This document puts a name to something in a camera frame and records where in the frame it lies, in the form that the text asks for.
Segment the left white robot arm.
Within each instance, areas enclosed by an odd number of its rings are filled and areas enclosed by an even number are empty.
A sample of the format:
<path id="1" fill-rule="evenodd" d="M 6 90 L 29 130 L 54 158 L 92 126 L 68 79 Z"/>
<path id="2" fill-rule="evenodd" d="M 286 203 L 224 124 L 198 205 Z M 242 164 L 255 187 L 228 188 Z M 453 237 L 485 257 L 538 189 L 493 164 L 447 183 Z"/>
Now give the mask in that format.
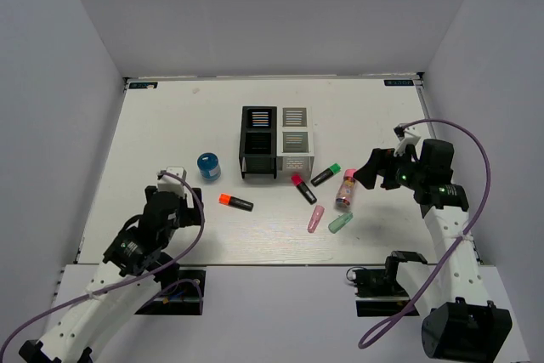
<path id="1" fill-rule="evenodd" d="M 129 218 L 107 247 L 82 295 L 46 311 L 63 310 L 39 339 L 27 340 L 19 355 L 25 362 L 94 362 L 112 336 L 156 298 L 192 286 L 180 271 L 180 256 L 166 249 L 184 227 L 204 225 L 201 189 L 185 184 L 149 186 L 142 213 Z"/>

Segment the blue ink jar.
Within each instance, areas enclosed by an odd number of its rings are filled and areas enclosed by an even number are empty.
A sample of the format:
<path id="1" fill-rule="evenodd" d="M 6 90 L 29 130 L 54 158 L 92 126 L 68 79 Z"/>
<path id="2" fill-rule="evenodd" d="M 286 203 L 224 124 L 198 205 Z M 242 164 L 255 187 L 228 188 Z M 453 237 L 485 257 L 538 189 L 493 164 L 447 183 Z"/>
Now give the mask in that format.
<path id="1" fill-rule="evenodd" d="M 197 166 L 201 176 L 208 181 L 217 180 L 221 175 L 218 157 L 212 152 L 202 153 L 197 159 Z"/>

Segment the pink cap glitter bottle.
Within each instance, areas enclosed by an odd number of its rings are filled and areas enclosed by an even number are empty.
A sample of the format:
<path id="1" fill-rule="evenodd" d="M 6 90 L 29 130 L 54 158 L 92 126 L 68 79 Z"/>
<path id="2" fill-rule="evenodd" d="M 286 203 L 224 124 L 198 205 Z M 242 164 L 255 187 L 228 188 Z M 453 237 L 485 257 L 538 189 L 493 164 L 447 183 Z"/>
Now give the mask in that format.
<path id="1" fill-rule="evenodd" d="M 347 169 L 343 174 L 343 181 L 335 197 L 335 206 L 341 210 L 348 210 L 351 207 L 356 180 L 354 178 L 356 170 Z"/>

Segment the orange cap black highlighter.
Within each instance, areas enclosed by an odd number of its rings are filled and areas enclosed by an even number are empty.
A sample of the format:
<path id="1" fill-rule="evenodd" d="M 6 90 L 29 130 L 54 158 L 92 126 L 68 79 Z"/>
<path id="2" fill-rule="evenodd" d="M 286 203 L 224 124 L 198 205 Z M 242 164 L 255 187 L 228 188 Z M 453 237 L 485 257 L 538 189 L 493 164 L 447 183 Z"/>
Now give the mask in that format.
<path id="1" fill-rule="evenodd" d="M 226 194 L 221 194 L 220 197 L 218 198 L 218 202 L 222 205 L 237 208 L 237 209 L 248 211 L 248 212 L 251 212 L 254 206 L 254 204 L 249 201 L 243 200 L 235 196 L 226 195 Z"/>

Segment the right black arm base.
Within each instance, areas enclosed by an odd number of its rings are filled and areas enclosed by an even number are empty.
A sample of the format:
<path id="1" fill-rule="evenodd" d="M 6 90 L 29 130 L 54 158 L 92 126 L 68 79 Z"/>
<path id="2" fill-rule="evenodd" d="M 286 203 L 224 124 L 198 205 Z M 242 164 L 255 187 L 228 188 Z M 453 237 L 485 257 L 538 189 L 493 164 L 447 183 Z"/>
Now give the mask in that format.
<path id="1" fill-rule="evenodd" d="M 358 317 L 392 317 L 410 301 L 407 292 L 386 279 L 386 270 L 355 266 L 346 271 L 347 283 L 354 288 Z"/>

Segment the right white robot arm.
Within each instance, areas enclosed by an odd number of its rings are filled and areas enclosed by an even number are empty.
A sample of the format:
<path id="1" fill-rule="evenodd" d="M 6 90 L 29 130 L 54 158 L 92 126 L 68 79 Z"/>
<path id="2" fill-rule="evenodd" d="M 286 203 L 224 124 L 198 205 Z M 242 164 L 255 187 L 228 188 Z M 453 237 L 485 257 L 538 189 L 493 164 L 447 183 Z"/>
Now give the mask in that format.
<path id="1" fill-rule="evenodd" d="M 402 152 L 376 148 L 354 174 L 366 189 L 382 177 L 382 188 L 412 190 L 431 235 L 438 263 L 431 267 L 417 252 L 392 252 L 383 273 L 385 287 L 406 292 L 409 307 L 422 317 L 426 356 L 436 360 L 492 362 L 513 327 L 508 310 L 496 306 L 485 288 L 473 248 L 468 199 L 453 184 L 454 147 L 426 139 L 422 149 L 406 145 Z"/>

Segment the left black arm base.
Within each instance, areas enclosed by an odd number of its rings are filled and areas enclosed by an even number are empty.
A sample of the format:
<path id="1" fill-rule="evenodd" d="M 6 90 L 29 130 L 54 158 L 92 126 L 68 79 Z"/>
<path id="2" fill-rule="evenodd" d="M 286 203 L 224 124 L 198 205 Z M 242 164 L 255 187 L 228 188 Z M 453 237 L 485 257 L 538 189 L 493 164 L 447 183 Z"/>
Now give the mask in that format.
<path id="1" fill-rule="evenodd" d="M 176 286 L 170 287 L 141 307 L 137 315 L 199 316 L 204 306 L 205 269 L 181 269 Z"/>

